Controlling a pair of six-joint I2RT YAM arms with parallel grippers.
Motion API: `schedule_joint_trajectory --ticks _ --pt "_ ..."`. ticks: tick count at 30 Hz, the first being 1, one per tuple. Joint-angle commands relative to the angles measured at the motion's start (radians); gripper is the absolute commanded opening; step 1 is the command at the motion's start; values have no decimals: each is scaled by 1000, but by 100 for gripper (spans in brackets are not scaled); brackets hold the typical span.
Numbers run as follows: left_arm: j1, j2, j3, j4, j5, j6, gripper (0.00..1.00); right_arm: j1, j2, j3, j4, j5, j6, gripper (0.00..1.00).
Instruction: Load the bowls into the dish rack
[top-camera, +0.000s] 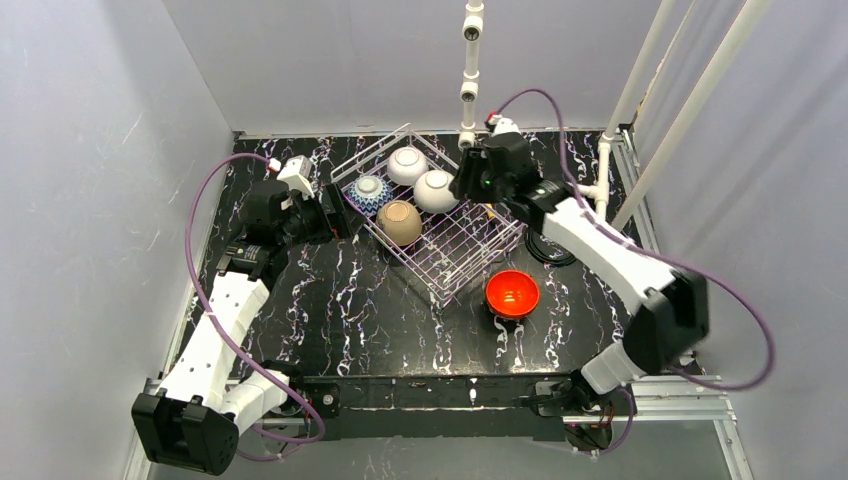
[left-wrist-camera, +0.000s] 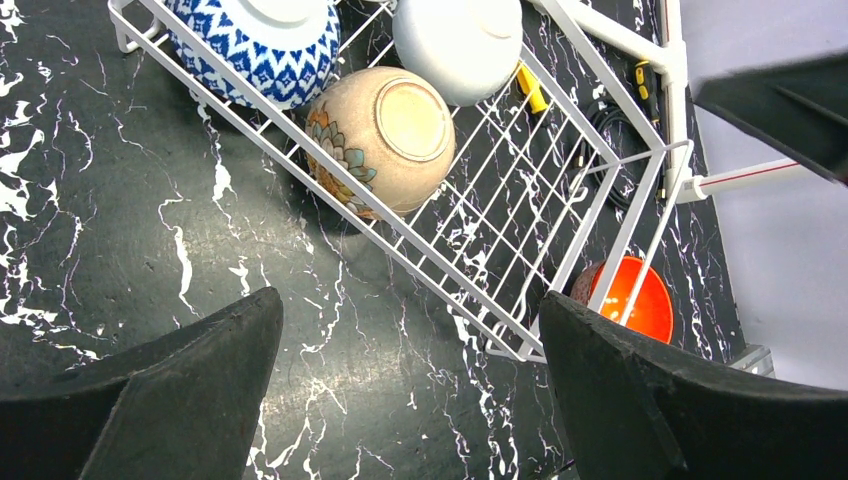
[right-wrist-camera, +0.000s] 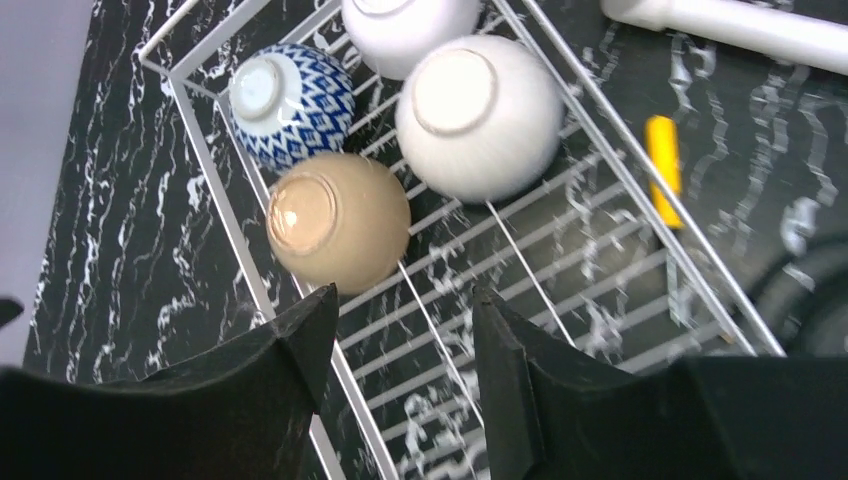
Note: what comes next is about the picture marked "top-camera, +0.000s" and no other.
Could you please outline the white wire dish rack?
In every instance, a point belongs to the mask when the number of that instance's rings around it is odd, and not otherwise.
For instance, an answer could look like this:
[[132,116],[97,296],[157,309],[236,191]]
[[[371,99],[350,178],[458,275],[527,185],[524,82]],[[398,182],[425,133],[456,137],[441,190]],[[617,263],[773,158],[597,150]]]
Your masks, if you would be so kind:
[[[374,175],[391,185],[394,200],[414,204],[413,188],[394,183],[388,173],[390,155],[402,147],[420,150],[432,170],[458,172],[457,155],[447,155],[406,123],[335,167],[331,181],[348,191],[359,177]],[[391,240],[375,216],[365,220],[365,228],[399,262],[401,277],[438,308],[464,288],[480,286],[484,271],[506,259],[522,239],[523,226],[503,206],[464,201],[447,213],[418,212],[422,233],[407,246]]]

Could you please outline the floral beige bowl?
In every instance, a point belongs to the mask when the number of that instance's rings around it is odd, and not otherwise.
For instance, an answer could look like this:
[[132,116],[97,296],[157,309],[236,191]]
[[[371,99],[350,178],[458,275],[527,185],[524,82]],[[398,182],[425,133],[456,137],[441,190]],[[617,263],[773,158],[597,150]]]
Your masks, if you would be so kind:
[[422,233],[422,220],[416,207],[404,200],[385,204],[377,214],[377,225],[395,245],[414,243]]

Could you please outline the plain white bowl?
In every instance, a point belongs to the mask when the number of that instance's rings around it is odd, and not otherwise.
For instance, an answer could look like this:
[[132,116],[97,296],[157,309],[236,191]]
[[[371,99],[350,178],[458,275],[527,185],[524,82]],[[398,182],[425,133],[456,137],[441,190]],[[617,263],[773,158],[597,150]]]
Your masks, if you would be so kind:
[[412,186],[428,171],[426,157],[416,147],[400,147],[389,156],[387,174],[389,179],[397,185]]

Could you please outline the glossy orange bowl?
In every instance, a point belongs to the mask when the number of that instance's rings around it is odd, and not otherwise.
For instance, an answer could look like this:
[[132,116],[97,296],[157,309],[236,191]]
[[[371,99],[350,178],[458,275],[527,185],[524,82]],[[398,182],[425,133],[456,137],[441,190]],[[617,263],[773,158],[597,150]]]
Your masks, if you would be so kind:
[[504,270],[494,274],[484,288],[485,303],[496,316],[518,321],[530,315],[541,298],[540,288],[528,273]]

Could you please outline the blue patterned bowl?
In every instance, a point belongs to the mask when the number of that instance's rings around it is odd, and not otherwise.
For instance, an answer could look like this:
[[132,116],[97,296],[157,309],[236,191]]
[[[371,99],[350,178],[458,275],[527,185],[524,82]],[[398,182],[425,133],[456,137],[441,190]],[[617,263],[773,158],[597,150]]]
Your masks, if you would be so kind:
[[375,216],[393,200],[388,182],[374,175],[362,175],[347,189],[348,199],[366,217]]

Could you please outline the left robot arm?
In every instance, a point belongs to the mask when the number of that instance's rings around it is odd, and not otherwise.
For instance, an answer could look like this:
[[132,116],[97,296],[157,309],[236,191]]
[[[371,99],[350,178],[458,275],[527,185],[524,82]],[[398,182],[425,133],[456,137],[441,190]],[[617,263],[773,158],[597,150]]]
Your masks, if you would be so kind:
[[279,180],[252,187],[245,219],[219,259],[213,289],[180,358],[131,416],[153,463],[220,475],[240,437],[271,409],[300,394],[297,369],[258,363],[241,348],[247,330],[288,264],[290,248],[352,236],[354,209],[335,183],[310,195]]

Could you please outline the white ribbed bowl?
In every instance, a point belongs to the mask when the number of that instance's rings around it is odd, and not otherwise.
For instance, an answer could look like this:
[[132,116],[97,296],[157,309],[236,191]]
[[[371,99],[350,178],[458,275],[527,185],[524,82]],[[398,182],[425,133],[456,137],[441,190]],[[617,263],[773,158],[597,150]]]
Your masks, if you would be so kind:
[[443,170],[430,170],[423,174],[413,186],[415,205],[430,214],[444,214],[453,210],[459,204],[449,190],[453,179],[451,173]]

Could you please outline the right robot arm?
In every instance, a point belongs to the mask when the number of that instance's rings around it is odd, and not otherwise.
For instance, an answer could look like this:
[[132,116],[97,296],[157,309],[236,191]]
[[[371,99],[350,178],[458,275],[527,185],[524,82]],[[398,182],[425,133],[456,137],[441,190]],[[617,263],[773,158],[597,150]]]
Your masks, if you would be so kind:
[[602,230],[570,183],[539,174],[521,134],[494,135],[466,148],[450,190],[460,200],[505,206],[592,270],[631,315],[622,339],[571,372],[551,397],[594,401],[659,374],[707,336],[706,279],[640,254],[625,237]]

